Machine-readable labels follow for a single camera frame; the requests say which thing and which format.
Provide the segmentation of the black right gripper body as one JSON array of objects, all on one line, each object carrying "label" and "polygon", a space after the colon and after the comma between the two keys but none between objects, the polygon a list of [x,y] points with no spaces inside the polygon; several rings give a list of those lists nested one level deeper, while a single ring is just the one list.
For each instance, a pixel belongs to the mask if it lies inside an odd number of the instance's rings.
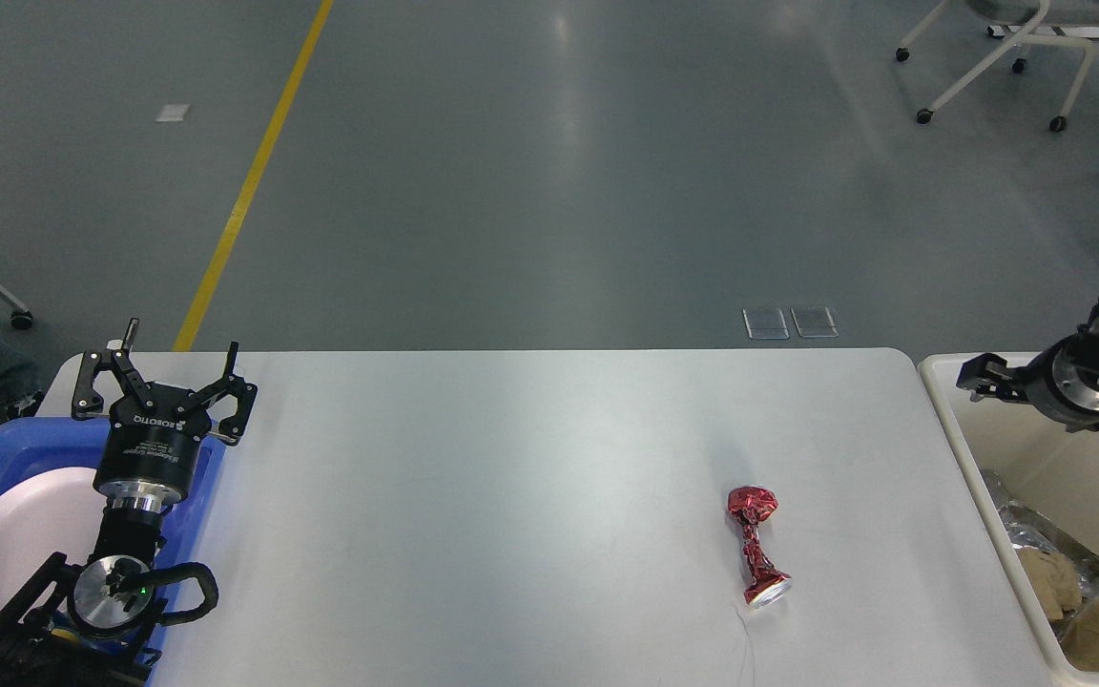
[{"label": "black right gripper body", "polygon": [[1039,391],[1033,407],[1069,433],[1099,431],[1099,372],[1080,366],[1068,353],[1068,339],[1039,353]]}]

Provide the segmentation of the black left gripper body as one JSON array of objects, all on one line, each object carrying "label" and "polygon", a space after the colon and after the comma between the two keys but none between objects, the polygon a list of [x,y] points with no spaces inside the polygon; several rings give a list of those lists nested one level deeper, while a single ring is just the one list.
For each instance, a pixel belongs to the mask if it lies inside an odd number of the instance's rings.
[{"label": "black left gripper body", "polygon": [[191,491],[202,439],[211,422],[206,407],[196,407],[195,391],[152,386],[153,407],[123,396],[110,405],[111,426],[95,488],[108,497],[127,484],[157,488],[165,505],[180,503]]}]

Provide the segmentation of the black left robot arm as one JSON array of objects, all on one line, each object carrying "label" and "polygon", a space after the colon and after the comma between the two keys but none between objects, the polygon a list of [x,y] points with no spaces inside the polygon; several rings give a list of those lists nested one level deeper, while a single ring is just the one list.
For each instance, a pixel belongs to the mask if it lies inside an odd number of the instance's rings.
[{"label": "black left robot arm", "polygon": [[1,606],[0,686],[144,686],[156,631],[217,609],[213,570],[174,558],[165,522],[195,494],[206,448],[238,444],[258,387],[237,369],[237,341],[213,383],[148,380],[132,358],[137,330],[131,319],[121,343],[80,358],[71,419],[106,422],[100,525],[86,556],[49,553]]}]

